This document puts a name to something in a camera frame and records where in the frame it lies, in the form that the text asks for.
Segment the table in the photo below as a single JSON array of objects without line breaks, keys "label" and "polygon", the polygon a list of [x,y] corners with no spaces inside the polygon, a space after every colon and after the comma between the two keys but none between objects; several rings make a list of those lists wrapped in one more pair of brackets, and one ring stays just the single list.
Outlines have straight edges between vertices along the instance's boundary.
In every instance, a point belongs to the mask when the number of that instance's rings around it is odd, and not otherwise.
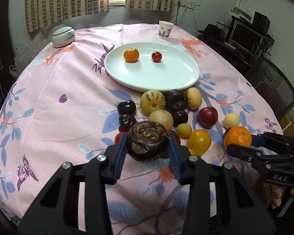
[{"label": "table", "polygon": [[[218,123],[209,133],[212,144],[202,158],[211,164],[231,161],[250,184],[257,172],[250,164],[224,153],[222,121],[235,112],[251,133],[282,130],[269,105],[226,60],[200,40],[174,26],[170,38],[158,36],[158,25],[113,25],[76,31],[76,40],[60,49],[48,44],[12,86],[0,112],[0,208],[8,218],[22,218],[35,196],[65,161],[88,162],[113,144],[118,133],[119,102],[140,102],[141,93],[107,75],[104,58],[131,42],[158,42],[190,54],[201,76],[195,84],[201,106],[214,106]],[[146,120],[140,109],[138,121]],[[189,113],[193,129],[197,113]],[[106,186],[114,234],[180,233],[187,208],[188,186],[178,185],[168,159],[139,163],[127,156],[121,179]],[[83,192],[79,227],[85,228]],[[211,215],[215,197],[211,185]]]}]

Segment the pale yellow fruit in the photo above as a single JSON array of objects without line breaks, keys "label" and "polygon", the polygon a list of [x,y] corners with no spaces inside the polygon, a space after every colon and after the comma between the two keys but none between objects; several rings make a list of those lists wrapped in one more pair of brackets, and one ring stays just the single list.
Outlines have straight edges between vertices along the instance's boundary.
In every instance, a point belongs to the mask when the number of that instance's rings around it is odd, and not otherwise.
[{"label": "pale yellow fruit", "polygon": [[201,93],[197,88],[191,87],[187,89],[186,96],[188,101],[188,107],[191,110],[197,110],[202,104]]},{"label": "pale yellow fruit", "polygon": [[190,134],[192,133],[192,128],[189,124],[179,124],[176,128],[177,135],[182,139],[188,139]]},{"label": "pale yellow fruit", "polygon": [[157,90],[149,90],[140,98],[140,108],[145,115],[149,116],[153,111],[165,108],[165,97]]},{"label": "pale yellow fruit", "polygon": [[171,113],[166,110],[155,110],[150,114],[148,120],[162,124],[166,130],[171,130],[173,126],[173,117]]},{"label": "pale yellow fruit", "polygon": [[235,113],[230,113],[223,119],[223,126],[227,129],[240,125],[240,118]]}]

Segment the jar lid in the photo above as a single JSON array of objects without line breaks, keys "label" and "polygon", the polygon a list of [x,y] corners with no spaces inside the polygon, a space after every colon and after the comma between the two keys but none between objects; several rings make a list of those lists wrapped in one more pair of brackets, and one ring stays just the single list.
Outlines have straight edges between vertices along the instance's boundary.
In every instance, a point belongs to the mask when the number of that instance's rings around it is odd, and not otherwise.
[{"label": "jar lid", "polygon": [[55,31],[53,33],[53,35],[59,35],[59,34],[62,34],[62,33],[65,33],[69,30],[71,30],[72,28],[70,26],[65,26],[65,27],[61,27],[60,29],[58,29],[57,31]]}]

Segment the human hand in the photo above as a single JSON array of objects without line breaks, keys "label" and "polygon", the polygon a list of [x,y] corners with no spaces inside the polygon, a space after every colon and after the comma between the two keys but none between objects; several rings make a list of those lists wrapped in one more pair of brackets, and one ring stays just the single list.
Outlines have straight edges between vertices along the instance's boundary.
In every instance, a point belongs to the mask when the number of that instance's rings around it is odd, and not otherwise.
[{"label": "human hand", "polygon": [[[281,197],[283,194],[283,190],[278,185],[271,185],[272,188],[272,198],[271,198],[271,207],[275,209],[276,207],[281,205]],[[291,195],[294,195],[294,188],[291,190]]]}]

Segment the monitor screen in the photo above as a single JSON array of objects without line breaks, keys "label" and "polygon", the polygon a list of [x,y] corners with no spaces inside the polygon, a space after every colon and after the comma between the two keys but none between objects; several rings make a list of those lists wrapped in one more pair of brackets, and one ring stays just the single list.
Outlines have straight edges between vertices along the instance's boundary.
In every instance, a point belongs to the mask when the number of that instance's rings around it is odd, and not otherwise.
[{"label": "monitor screen", "polygon": [[262,37],[260,35],[241,24],[236,25],[231,36],[232,41],[251,53],[256,51],[257,45],[261,42],[261,39]]}]

